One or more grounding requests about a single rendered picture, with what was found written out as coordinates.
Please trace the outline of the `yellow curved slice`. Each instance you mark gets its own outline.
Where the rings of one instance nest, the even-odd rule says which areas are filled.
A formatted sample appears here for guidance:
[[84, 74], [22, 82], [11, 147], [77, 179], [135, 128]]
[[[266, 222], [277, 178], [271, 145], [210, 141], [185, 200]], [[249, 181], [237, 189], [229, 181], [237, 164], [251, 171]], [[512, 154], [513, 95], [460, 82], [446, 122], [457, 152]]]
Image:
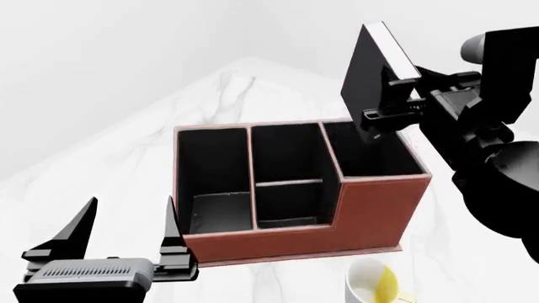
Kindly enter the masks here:
[[375, 303], [393, 303], [398, 298], [398, 278], [386, 265], [375, 288]]

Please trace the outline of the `black book with white pages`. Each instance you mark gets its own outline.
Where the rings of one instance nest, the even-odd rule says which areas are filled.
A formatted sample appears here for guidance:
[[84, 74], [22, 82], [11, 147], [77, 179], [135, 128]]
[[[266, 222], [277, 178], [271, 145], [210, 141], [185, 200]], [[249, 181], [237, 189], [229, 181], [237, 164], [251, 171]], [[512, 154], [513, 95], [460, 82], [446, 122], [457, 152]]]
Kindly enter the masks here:
[[385, 66], [401, 79], [420, 75], [384, 22], [363, 24], [340, 94], [365, 143], [374, 143], [386, 133], [403, 128], [401, 123], [384, 119], [404, 110], [408, 102], [380, 105]]

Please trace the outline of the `white mug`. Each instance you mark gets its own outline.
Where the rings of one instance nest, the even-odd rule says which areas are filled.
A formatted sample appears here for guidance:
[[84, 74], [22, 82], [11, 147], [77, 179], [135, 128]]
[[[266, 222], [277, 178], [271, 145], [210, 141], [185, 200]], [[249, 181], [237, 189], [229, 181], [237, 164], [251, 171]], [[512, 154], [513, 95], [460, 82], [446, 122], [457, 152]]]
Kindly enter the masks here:
[[[345, 272], [345, 303], [375, 303], [375, 288], [384, 265], [386, 264], [373, 258], [355, 260]], [[398, 282], [398, 298], [393, 303], [417, 302], [413, 295], [401, 291]]]

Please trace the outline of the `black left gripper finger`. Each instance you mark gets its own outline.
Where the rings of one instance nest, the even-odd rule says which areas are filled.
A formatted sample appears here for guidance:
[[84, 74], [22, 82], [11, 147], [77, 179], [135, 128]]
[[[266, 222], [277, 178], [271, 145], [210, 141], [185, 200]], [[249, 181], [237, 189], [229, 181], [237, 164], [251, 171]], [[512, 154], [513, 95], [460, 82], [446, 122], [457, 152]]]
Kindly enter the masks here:
[[97, 207], [98, 199], [93, 197], [58, 234], [48, 242], [23, 252], [21, 258], [28, 262], [84, 259]]
[[175, 203], [168, 196], [165, 215], [165, 232], [161, 247], [158, 267], [165, 272], [197, 272], [198, 260], [187, 247], [179, 228], [179, 219]]

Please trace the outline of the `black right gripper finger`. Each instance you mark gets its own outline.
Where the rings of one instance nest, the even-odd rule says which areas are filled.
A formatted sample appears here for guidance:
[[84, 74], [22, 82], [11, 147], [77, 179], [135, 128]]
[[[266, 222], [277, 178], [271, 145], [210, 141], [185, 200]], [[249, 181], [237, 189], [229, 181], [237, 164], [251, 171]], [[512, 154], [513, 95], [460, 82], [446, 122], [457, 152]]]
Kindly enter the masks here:
[[421, 75], [399, 78], [391, 67], [382, 68], [382, 92], [381, 106], [396, 106], [410, 100], [410, 95], [415, 89]]
[[429, 93], [432, 90], [442, 90], [445, 87], [446, 74], [435, 72], [421, 66], [415, 67], [421, 75], [415, 87], [418, 93]]

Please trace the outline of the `brown leather desk caddy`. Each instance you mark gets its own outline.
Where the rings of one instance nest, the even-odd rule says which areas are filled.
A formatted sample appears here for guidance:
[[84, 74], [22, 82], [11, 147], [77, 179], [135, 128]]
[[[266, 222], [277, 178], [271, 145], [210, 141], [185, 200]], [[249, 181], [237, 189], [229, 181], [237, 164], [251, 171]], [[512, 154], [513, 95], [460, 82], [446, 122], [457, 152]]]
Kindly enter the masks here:
[[350, 120], [179, 126], [173, 202], [202, 267], [395, 252], [431, 176]]

